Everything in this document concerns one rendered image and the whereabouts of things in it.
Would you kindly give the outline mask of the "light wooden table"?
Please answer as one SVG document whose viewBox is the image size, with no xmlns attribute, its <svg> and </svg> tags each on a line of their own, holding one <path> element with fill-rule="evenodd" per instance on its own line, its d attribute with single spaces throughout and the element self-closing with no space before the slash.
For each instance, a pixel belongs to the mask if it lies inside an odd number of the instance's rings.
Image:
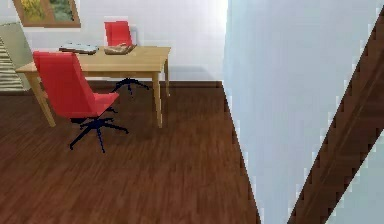
<svg viewBox="0 0 384 224">
<path fill-rule="evenodd" d="M 100 50 L 94 55 L 78 54 L 78 59 L 86 77 L 151 78 L 157 125 L 162 128 L 163 117 L 159 77 L 164 71 L 165 91 L 169 96 L 168 56 L 170 50 L 170 47 L 136 46 L 126 55 L 106 55 L 103 47 L 100 47 Z M 26 76 L 49 126 L 55 127 L 56 123 L 46 97 L 43 96 L 43 90 L 38 80 L 39 73 L 34 62 L 17 68 L 16 72 Z"/>
</svg>

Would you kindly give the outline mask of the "brown bowl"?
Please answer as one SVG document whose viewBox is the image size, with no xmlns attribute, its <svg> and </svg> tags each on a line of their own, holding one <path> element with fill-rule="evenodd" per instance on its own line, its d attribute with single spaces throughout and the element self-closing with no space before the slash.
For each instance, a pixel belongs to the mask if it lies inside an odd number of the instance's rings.
<svg viewBox="0 0 384 224">
<path fill-rule="evenodd" d="M 107 46 L 104 53 L 107 55 L 126 55 L 135 49 L 135 45 L 120 44 L 116 46 Z"/>
</svg>

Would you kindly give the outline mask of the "red swivel office chair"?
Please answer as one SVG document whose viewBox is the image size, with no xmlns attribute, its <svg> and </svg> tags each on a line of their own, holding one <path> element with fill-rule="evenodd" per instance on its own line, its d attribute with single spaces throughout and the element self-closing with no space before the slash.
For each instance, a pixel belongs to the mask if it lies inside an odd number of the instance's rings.
<svg viewBox="0 0 384 224">
<path fill-rule="evenodd" d="M 105 22 L 104 25 L 108 47 L 123 48 L 127 53 L 131 52 L 136 47 L 132 41 L 130 27 L 127 21 Z M 132 93 L 132 84 L 136 84 L 142 86 L 145 89 L 149 89 L 147 85 L 139 82 L 137 79 L 124 78 L 123 80 L 116 83 L 113 92 L 116 92 L 123 85 L 126 85 L 129 93 Z"/>
<path fill-rule="evenodd" d="M 102 152 L 102 127 L 128 133 L 126 128 L 114 125 L 113 118 L 102 118 L 106 111 L 115 112 L 112 104 L 119 94 L 94 93 L 75 53 L 34 51 L 33 59 L 54 112 L 80 125 L 81 133 L 69 144 L 70 149 L 91 130 L 96 131 Z"/>
</svg>

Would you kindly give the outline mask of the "grey open laptop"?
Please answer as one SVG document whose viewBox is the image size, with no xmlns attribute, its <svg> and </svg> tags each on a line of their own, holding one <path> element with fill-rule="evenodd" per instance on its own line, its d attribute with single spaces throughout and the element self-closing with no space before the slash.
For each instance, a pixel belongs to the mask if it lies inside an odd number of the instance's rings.
<svg viewBox="0 0 384 224">
<path fill-rule="evenodd" d="M 78 44 L 78 43 L 66 43 L 59 47 L 61 52 L 74 52 L 78 54 L 95 54 L 99 48 L 94 45 Z"/>
</svg>

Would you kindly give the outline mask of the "wooden framed window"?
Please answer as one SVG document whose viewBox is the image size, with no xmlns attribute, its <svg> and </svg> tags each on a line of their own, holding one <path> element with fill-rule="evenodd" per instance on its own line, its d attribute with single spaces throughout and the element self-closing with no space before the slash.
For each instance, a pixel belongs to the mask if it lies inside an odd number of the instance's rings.
<svg viewBox="0 0 384 224">
<path fill-rule="evenodd" d="M 12 0 L 24 27 L 80 28 L 75 0 Z"/>
</svg>

